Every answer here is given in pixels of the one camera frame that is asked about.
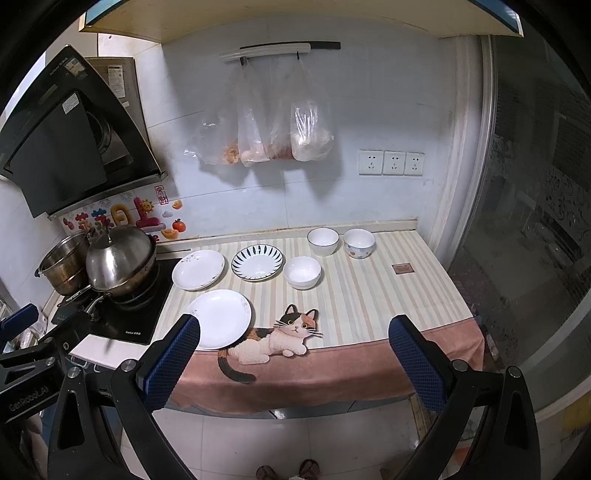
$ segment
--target cat tail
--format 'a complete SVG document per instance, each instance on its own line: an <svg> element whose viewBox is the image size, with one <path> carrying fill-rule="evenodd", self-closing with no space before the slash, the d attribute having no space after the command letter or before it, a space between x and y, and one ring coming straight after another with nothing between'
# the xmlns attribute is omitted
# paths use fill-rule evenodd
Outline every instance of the cat tail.
<svg viewBox="0 0 591 480"><path fill-rule="evenodd" d="M254 375L239 372L238 370L234 370L230 366L230 364L228 363L227 348L223 348L217 351L217 364L219 365L219 368L222 371L222 373L226 375L230 380L244 383L245 385L254 383L256 381L256 377Z"/></svg>

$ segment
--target white power outlet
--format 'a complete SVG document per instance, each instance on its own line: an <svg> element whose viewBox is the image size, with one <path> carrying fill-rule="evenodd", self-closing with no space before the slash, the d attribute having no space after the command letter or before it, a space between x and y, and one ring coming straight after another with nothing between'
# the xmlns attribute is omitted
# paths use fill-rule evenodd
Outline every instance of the white power outlet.
<svg viewBox="0 0 591 480"><path fill-rule="evenodd" d="M423 175L423 163L425 163L424 153L410 153L407 152L407 160L404 165L405 175Z"/></svg>
<svg viewBox="0 0 591 480"><path fill-rule="evenodd" d="M384 152L384 175L404 175L406 152Z"/></svg>
<svg viewBox="0 0 591 480"><path fill-rule="evenodd" d="M381 175L384 152L380 150L359 150L359 175Z"/></svg>

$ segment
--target pink tablecloth border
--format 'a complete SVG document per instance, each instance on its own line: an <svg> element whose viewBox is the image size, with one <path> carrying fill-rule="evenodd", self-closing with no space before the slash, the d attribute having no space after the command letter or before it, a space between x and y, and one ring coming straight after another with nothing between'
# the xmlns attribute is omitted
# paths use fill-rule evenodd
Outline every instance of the pink tablecloth border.
<svg viewBox="0 0 591 480"><path fill-rule="evenodd" d="M450 359L482 369L484 338L473 319L423 332ZM225 377L217 352L195 352L173 391L181 408L197 405L220 413L254 413L332 401L378 400L413 392L388 340L313 349L303 357L271 357L266 364L230 364L257 377L242 385Z"/></svg>

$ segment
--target cat head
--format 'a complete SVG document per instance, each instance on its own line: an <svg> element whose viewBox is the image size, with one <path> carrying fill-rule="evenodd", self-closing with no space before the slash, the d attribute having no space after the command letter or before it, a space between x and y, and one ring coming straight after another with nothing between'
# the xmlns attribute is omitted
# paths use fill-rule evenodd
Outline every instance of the cat head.
<svg viewBox="0 0 591 480"><path fill-rule="evenodd" d="M285 314L275 322L275 327L280 331L298 338L306 338L310 335L320 336L316 329L318 310L312 309L308 313L300 313L295 305L289 305Z"/></svg>

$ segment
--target blue gripper pad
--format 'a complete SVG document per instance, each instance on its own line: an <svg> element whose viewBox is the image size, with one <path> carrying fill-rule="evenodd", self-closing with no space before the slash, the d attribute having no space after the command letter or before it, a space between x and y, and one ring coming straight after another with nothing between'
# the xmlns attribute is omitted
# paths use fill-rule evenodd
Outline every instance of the blue gripper pad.
<svg viewBox="0 0 591 480"><path fill-rule="evenodd" d="M0 322L0 342L20 335L39 319L39 310L32 303Z"/></svg>
<svg viewBox="0 0 591 480"><path fill-rule="evenodd" d="M191 360L199 339L199 322L194 316L184 314L167 336L160 340L167 346L160 357L155 359L153 368L145 375L140 386L144 393L143 403L146 410L152 412L164 408L174 386Z"/></svg>
<svg viewBox="0 0 591 480"><path fill-rule="evenodd" d="M406 316L403 315L394 317L390 321L388 328L390 347L396 354L425 408L440 414L447 403L445 382L437 368L429 360L426 352L408 331L402 317L410 323Z"/></svg>

